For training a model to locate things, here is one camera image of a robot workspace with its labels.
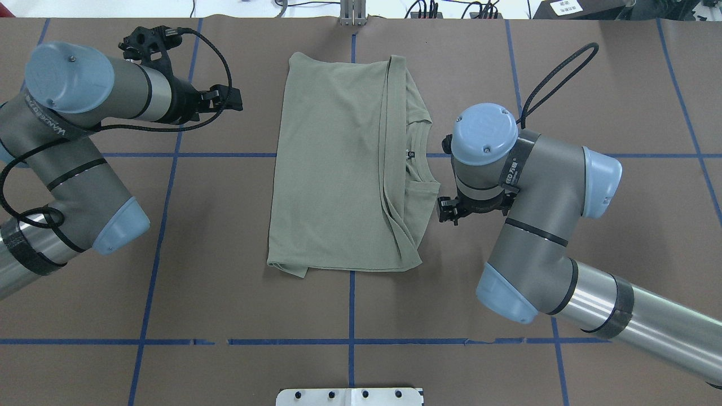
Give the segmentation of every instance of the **cable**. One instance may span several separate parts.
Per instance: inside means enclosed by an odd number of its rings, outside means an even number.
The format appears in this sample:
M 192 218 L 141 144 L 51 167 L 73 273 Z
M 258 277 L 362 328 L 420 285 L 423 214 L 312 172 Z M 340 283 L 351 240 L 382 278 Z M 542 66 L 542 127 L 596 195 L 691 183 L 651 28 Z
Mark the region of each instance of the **cable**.
M 588 49 L 591 49 L 592 52 L 587 56 L 587 59 L 585 59 L 579 66 L 576 67 L 570 73 L 565 77 L 554 89 L 552 89 L 551 92 L 549 92 L 546 96 L 544 96 L 537 104 L 534 105 L 534 107 L 529 108 L 531 105 L 531 101 L 534 99 L 537 93 L 554 77 L 556 76 L 562 69 L 564 69 L 565 66 L 567 66 L 569 63 L 571 63 L 573 60 L 577 59 L 582 53 L 587 51 Z M 552 97 L 557 90 L 559 90 L 566 82 L 569 81 L 569 79 L 573 78 L 574 75 L 579 73 L 580 70 L 584 69 L 584 67 L 589 63 L 589 61 L 594 58 L 596 53 L 599 52 L 599 44 L 598 43 L 588 43 L 585 46 L 579 48 L 575 53 L 573 53 L 569 58 L 566 58 L 561 64 L 557 65 L 556 68 L 554 68 L 548 75 L 545 77 L 535 88 L 531 91 L 529 94 L 529 97 L 526 99 L 526 102 L 524 103 L 524 108 L 521 110 L 521 116 L 516 121 L 517 124 L 521 124 L 521 128 L 526 128 L 526 118 L 529 117 L 531 113 L 536 110 L 539 106 L 542 105 L 545 101 L 547 101 L 550 97 Z
M 63 215 L 63 213 L 60 210 L 54 209 L 52 207 L 37 207 L 35 209 L 25 210 L 22 213 L 17 212 L 15 209 L 10 207 L 10 204 L 5 198 L 5 180 L 7 180 L 7 176 L 10 174 L 10 171 L 17 164 L 28 159 L 29 157 L 32 157 L 35 154 L 38 154 L 39 152 L 45 151 L 48 148 L 55 147 L 56 145 L 64 144 L 66 142 L 70 142 L 70 140 L 60 138 L 47 144 L 43 144 L 13 159 L 12 161 L 10 161 L 10 163 L 5 165 L 5 168 L 2 170 L 2 172 L 0 172 L 0 206 L 2 206 L 2 208 L 5 209 L 5 211 L 8 212 L 8 214 L 10 214 L 12 217 L 14 217 L 18 222 L 22 221 L 25 224 L 29 224 L 37 228 L 51 228 L 53 230 L 57 230 L 65 222 L 65 216 Z M 47 219 L 48 223 L 39 223 L 37 221 L 33 221 L 27 218 L 27 216 L 30 215 L 45 215 L 44 217 Z M 53 215 L 57 216 L 59 220 L 55 221 L 53 219 Z
M 494 13 L 499 14 L 499 9 L 496 7 L 496 4 L 499 1 L 500 0 L 497 0 L 494 3 L 492 3 L 492 0 L 487 1 L 487 3 L 484 5 L 484 9 L 480 13 L 478 13 L 475 18 L 477 18 L 477 19 L 496 18 L 496 17 L 494 17 Z
M 464 9 L 464 13 L 461 14 L 461 18 L 462 18 L 462 19 L 464 18 L 464 16 L 466 16 L 466 12 L 469 10 L 469 7 L 473 6 L 474 4 L 478 4 L 478 5 L 479 5 L 479 14 L 482 13 L 482 7 L 483 7 L 484 5 L 481 4 L 481 2 L 479 2 L 479 1 L 472 1 L 471 3 L 466 3 L 466 8 Z
M 211 41 L 208 40 L 208 38 L 204 37 L 203 34 L 199 33 L 198 31 L 195 31 L 192 28 L 180 27 L 180 28 L 178 28 L 178 33 L 179 34 L 193 34 L 196 37 L 200 38 L 203 42 L 205 42 L 209 47 L 211 47 L 213 52 L 215 52 L 216 55 L 218 55 L 218 58 L 221 60 L 221 63 L 223 63 L 223 68 L 225 69 L 226 77 L 228 78 L 228 90 L 226 91 L 226 95 L 223 98 L 223 104 L 220 106 L 218 111 L 211 118 L 207 119 L 206 121 L 204 121 L 200 124 L 196 124 L 196 125 L 193 125 L 190 127 L 184 127 L 181 129 L 182 131 L 190 131 L 190 130 L 194 130 L 194 129 L 199 129 L 203 126 L 207 126 L 208 124 L 213 122 L 216 118 L 218 118 L 218 116 L 220 116 L 221 113 L 223 113 L 223 110 L 225 109 L 226 105 L 228 104 L 228 95 L 230 94 L 230 90 L 233 88 L 233 82 L 230 77 L 230 68 L 228 67 L 228 63 L 226 62 L 226 60 L 223 57 L 223 55 L 221 54 L 221 52 L 218 51 L 218 48 L 216 48 L 213 45 L 213 43 L 211 43 Z M 161 129 L 161 128 L 155 128 L 155 127 L 131 126 L 128 124 L 113 124 L 110 126 L 100 126 L 98 131 L 105 131 L 105 130 L 110 130 L 110 129 L 129 129 L 129 130 L 139 130 L 139 131 L 148 131 L 148 132 L 178 132 L 180 128 L 176 127 L 176 128 L 172 128 L 172 129 Z
M 288 3 L 288 0 L 274 0 L 277 6 L 283 6 L 283 3 Z M 341 4 L 340 1 L 304 1 L 303 3 L 288 4 L 287 7 L 305 6 L 307 4 Z
M 414 6 L 417 4 L 419 4 L 419 18 L 421 18 L 421 15 L 422 15 L 421 3 L 424 3 L 424 11 L 423 12 L 426 12 L 426 0 L 416 0 L 412 3 L 412 5 L 406 11 L 406 15 L 404 15 L 404 18 L 409 18 L 409 15 L 411 14 L 411 9 L 413 9 Z
M 283 14 L 286 13 L 286 9 L 288 9 L 288 0 L 283 0 L 283 4 L 278 4 L 278 1 L 276 1 L 276 5 L 281 6 L 281 12 L 278 13 L 276 18 L 281 18 Z

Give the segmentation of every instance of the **silver metal tube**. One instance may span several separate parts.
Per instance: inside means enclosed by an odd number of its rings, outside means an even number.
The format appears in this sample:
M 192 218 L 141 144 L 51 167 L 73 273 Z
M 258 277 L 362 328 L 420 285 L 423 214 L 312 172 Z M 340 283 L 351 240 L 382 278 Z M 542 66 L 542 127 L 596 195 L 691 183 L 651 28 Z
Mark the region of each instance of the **silver metal tube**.
M 574 293 L 557 317 L 584 330 L 595 330 L 613 319 L 618 305 L 617 284 L 610 274 L 588 265 L 580 263 L 578 269 Z M 722 322 L 630 286 L 634 296 L 631 319 L 611 340 L 627 342 L 711 384 L 721 385 Z
M 43 215 L 29 216 L 33 221 L 45 223 Z M 40 252 L 56 264 L 65 264 L 79 253 L 70 249 L 54 231 L 48 228 L 38 228 L 19 222 L 20 232 L 25 236 L 35 252 Z
M 28 286 L 38 279 L 35 274 L 23 267 L 5 246 L 0 237 L 0 301 Z
M 722 322 L 632 287 L 632 319 L 616 340 L 722 385 Z
M 599 328 L 614 311 L 617 284 L 614 278 L 586 264 L 577 263 L 577 286 L 569 303 L 557 317 L 570 320 L 584 330 Z

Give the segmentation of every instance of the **black tape band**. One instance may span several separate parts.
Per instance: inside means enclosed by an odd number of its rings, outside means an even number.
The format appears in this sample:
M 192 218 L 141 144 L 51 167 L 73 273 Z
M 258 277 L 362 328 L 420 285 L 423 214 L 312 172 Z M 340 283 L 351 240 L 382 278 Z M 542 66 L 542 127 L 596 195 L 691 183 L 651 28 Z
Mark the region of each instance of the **black tape band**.
M 634 309 L 634 288 L 632 288 L 632 284 L 621 277 L 612 275 L 612 278 L 617 284 L 617 299 L 614 301 L 612 314 L 601 326 L 594 330 L 582 329 L 583 332 L 594 334 L 603 340 L 614 338 L 627 328 Z
M 35 274 L 47 276 L 65 266 L 52 262 L 41 252 L 36 252 L 20 231 L 20 226 L 14 218 L 0 228 L 0 236 L 10 254 L 23 267 Z
M 529 233 L 532 233 L 532 234 L 536 234 L 536 235 L 538 235 L 539 237 L 546 238 L 547 240 L 549 240 L 549 241 L 551 241 L 551 242 L 553 242 L 553 243 L 557 243 L 557 244 L 559 244 L 559 245 L 561 245 L 561 246 L 566 247 L 567 245 L 569 245 L 569 241 L 565 240 L 564 238 L 557 237 L 557 236 L 555 236 L 554 234 L 548 233 L 548 232 L 546 232 L 546 231 L 544 231 L 544 230 L 542 230 L 542 229 L 540 229 L 540 228 L 536 228 L 536 227 L 534 227 L 533 225 L 529 225 L 529 224 L 526 224 L 526 223 L 522 223 L 521 221 L 514 220 L 514 219 L 511 218 L 511 217 L 507 217 L 505 223 L 506 223 L 506 224 L 509 224 L 509 225 L 511 225 L 511 226 L 513 226 L 513 227 L 520 228 L 521 230 L 524 230 L 524 231 L 526 231 L 526 232 L 529 232 Z
M 50 224 L 50 220 L 51 220 L 51 219 L 49 218 L 50 216 L 48 215 L 48 213 L 43 213 L 43 217 L 45 218 L 45 222 L 48 223 L 48 224 Z M 58 239 L 59 239 L 60 241 L 63 241 L 63 243 L 64 243 L 65 245 L 67 245 L 68 248 L 70 248 L 71 250 L 73 250 L 73 251 L 75 251 L 75 252 L 78 252 L 78 253 L 81 253 L 81 254 L 85 252 L 84 249 L 82 249 L 82 248 L 78 247 L 77 245 L 75 245 L 75 244 L 73 243 L 73 241 L 70 241 L 70 238 L 68 238 L 68 236 L 66 236 L 65 233 L 63 233 L 63 231 L 60 229 L 60 227 L 53 227 L 53 228 L 51 228 L 51 230 L 52 230 L 53 232 L 55 232 L 55 235 L 58 237 Z
M 148 97 L 145 99 L 145 105 L 140 110 L 140 113 L 131 117 L 129 120 L 138 118 L 138 117 L 140 117 L 141 114 L 145 113 L 145 111 L 148 109 L 148 106 L 150 105 L 150 100 L 153 98 L 153 84 L 150 82 L 150 77 L 148 76 L 148 72 L 146 72 L 145 69 L 141 68 L 140 65 L 136 65 L 136 66 L 138 67 L 138 69 L 140 69 L 141 72 L 143 72 L 143 76 L 145 76 L 145 82 L 148 84 Z
M 54 181 L 48 183 L 48 185 L 47 185 L 48 190 L 53 191 L 53 189 L 55 189 L 58 185 L 67 181 L 68 179 L 70 179 L 74 176 L 78 176 L 79 174 L 85 172 L 86 170 L 88 170 L 90 168 L 95 168 L 96 166 L 99 166 L 99 165 L 102 165 L 105 163 L 108 163 L 108 161 L 105 160 L 105 158 L 100 158 L 100 159 L 92 160 L 90 162 L 86 162 L 75 169 L 71 169 L 71 170 L 63 173 L 62 175 L 58 176 L 57 178 L 55 178 Z
M 501 171 L 501 175 L 499 175 L 499 184 L 501 187 L 512 193 L 519 192 L 516 184 L 519 183 L 521 171 L 524 169 L 526 160 L 529 158 L 529 154 L 531 154 L 531 150 L 534 148 L 538 138 L 539 134 L 535 132 L 521 131 L 519 138 L 516 139 L 516 143 L 511 147 L 511 151 L 509 151 L 509 155 L 506 157 L 504 168 Z
M 493 188 L 495 188 L 495 187 L 498 186 L 498 185 L 492 185 L 492 186 L 489 186 L 489 187 L 487 187 L 487 188 L 475 188 L 475 187 L 473 187 L 473 186 L 467 185 L 466 182 L 462 181 L 462 180 L 459 179 L 459 178 L 457 178 L 456 180 L 457 180 L 457 181 L 460 181 L 461 184 L 464 185 L 464 186 L 466 186 L 467 188 L 472 189 L 472 190 L 478 190 L 478 191 L 492 190 Z
M 44 105 L 38 103 L 38 101 L 32 97 L 30 91 L 25 89 L 23 100 L 27 108 L 32 111 L 33 115 L 38 119 L 39 122 L 45 124 L 50 131 L 55 133 L 58 137 L 74 141 L 75 139 L 89 137 L 96 133 L 96 131 L 83 129 L 73 124 L 70 124 L 64 118 L 60 117 L 54 111 L 46 108 Z
M 567 294 L 564 296 L 564 300 L 562 300 L 561 303 L 557 306 L 556 309 L 550 311 L 550 316 L 554 316 L 555 314 L 559 313 L 567 307 L 567 304 L 569 304 L 569 301 L 572 300 L 572 295 L 574 295 L 574 290 L 577 288 L 577 281 L 579 281 L 579 266 L 577 265 L 577 261 L 569 258 L 569 260 L 572 262 L 572 282 L 569 284 L 569 289 L 567 289 Z

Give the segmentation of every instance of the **power strip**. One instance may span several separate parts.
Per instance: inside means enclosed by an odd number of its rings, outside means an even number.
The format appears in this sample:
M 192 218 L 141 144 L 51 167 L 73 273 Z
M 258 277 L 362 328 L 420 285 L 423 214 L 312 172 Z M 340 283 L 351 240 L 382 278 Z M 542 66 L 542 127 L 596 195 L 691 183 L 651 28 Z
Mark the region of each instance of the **power strip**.
M 423 14 L 423 13 L 411 12 L 411 16 L 410 16 L 410 17 L 411 17 L 411 18 L 419 18 L 419 14 Z M 444 14 L 441 14 L 441 12 L 438 12 L 438 13 L 436 14 L 436 17 L 435 17 L 435 18 L 444 18 Z M 433 18 L 432 18 L 432 19 L 429 19 L 429 18 L 424 19 L 424 18 L 422 18 L 421 20 L 433 20 Z

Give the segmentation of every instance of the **olive green t-shirt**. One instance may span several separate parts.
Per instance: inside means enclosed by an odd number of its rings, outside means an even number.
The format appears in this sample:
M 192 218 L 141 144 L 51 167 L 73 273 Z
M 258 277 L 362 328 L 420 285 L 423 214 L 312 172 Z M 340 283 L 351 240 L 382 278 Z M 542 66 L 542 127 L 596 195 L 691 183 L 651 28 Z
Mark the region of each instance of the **olive green t-shirt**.
M 406 59 L 326 63 L 294 53 L 276 159 L 268 264 L 400 272 L 417 252 L 439 183 L 431 118 Z

